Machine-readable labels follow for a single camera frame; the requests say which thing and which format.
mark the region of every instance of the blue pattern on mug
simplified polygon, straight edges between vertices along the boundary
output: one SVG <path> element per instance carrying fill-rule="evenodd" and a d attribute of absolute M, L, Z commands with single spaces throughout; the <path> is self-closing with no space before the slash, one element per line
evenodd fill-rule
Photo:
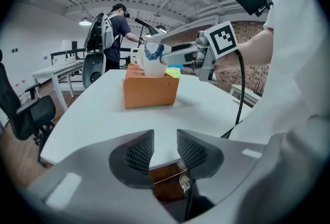
<path fill-rule="evenodd" d="M 154 52 L 153 54 L 151 54 L 150 51 L 147 48 L 147 43 L 144 44 L 145 57 L 148 58 L 150 61 L 151 60 L 157 60 L 158 58 L 160 58 L 161 55 L 163 54 L 164 50 L 165 50 L 164 45 L 158 44 L 157 51 Z"/>

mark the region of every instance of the white desk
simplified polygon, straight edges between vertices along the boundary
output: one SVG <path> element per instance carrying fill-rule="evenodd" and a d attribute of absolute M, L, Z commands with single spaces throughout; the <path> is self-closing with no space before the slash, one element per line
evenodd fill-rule
<path fill-rule="evenodd" d="M 36 83 L 38 83 L 38 78 L 51 78 L 52 79 L 56 96 L 61 104 L 63 111 L 65 112 L 68 109 L 68 106 L 65 103 L 65 100 L 64 100 L 61 88 L 60 88 L 60 84 L 58 82 L 58 76 L 59 75 L 67 76 L 71 97 L 73 97 L 70 74 L 77 70 L 82 69 L 82 67 L 83 67 L 83 62 L 76 61 L 76 62 L 74 62 L 72 64 L 68 64 L 68 65 L 50 66 L 50 67 L 43 68 L 41 70 L 38 70 L 38 71 L 32 73 L 32 76 Z"/>
<path fill-rule="evenodd" d="M 110 70 L 87 88 L 55 126 L 41 157 L 56 164 L 84 146 L 154 129 L 153 169 L 180 158 L 176 151 L 177 129 L 221 137 L 235 125 L 237 100 L 188 75 L 181 75 L 174 105 L 125 110 L 125 75 L 125 70 Z M 241 118 L 250 109 L 243 105 Z"/>
<path fill-rule="evenodd" d="M 232 89 L 230 90 L 229 94 L 233 95 L 234 92 L 237 92 L 241 95 L 242 93 L 242 86 L 241 85 L 232 85 Z M 255 105 L 259 100 L 261 99 L 260 96 L 255 94 L 252 90 L 249 90 L 245 88 L 245 93 L 244 93 L 244 100 L 251 105 Z"/>

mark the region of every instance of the navy t-shirt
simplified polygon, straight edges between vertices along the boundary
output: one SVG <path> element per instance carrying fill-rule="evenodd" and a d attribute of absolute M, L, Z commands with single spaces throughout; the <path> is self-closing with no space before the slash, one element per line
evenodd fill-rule
<path fill-rule="evenodd" d="M 113 36 L 117 35 L 125 36 L 130 32 L 128 22 L 125 17 L 117 15 L 110 19 L 113 29 Z M 115 62 L 120 61 L 120 41 L 121 36 L 119 36 L 113 43 L 112 47 L 104 50 L 104 54 L 108 60 Z"/>

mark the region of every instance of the table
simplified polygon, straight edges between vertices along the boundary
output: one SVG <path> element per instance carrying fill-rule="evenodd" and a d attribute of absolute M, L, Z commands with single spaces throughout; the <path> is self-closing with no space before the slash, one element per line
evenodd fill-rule
<path fill-rule="evenodd" d="M 221 137 L 235 125 L 237 99 L 188 75 L 181 75 L 174 105 L 125 110 L 125 75 L 125 70 L 110 70 L 86 89 L 55 126 L 41 157 L 56 164 L 84 146 L 154 129 L 150 169 L 155 169 L 180 159 L 177 129 Z M 243 105 L 241 119 L 250 109 Z"/>
<path fill-rule="evenodd" d="M 52 79 L 56 96 L 60 102 L 60 105 L 61 105 L 63 111 L 65 112 L 68 109 L 68 106 L 65 103 L 65 100 L 64 100 L 61 88 L 60 88 L 60 84 L 58 82 L 58 76 L 59 75 L 67 76 L 71 97 L 74 97 L 73 91 L 72 91 L 70 74 L 77 70 L 82 69 L 82 67 L 83 67 L 83 61 L 79 60 L 72 64 L 68 64 L 68 65 L 49 66 L 49 67 L 43 68 L 41 70 L 38 70 L 38 71 L 32 73 L 32 76 L 36 83 L 38 83 L 38 78 L 51 78 Z M 37 91 L 37 95 L 39 97 L 39 89 L 36 88 L 36 91 Z"/>
<path fill-rule="evenodd" d="M 242 93 L 242 86 L 241 85 L 232 85 L 232 89 L 230 90 L 229 94 L 233 95 L 234 92 L 237 92 L 241 95 Z M 248 88 L 245 88 L 245 93 L 244 93 L 244 100 L 251 105 L 255 105 L 259 100 L 261 99 L 260 96 L 255 94 L 252 90 L 249 90 Z"/>

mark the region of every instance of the green object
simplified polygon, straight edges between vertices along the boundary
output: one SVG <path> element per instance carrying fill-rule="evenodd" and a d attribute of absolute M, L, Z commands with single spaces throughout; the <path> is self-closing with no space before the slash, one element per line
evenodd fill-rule
<path fill-rule="evenodd" d="M 168 68 L 165 73 L 168 74 L 169 76 L 171 76 L 172 78 L 180 79 L 180 76 L 181 76 L 180 70 L 172 70 L 170 68 Z"/>

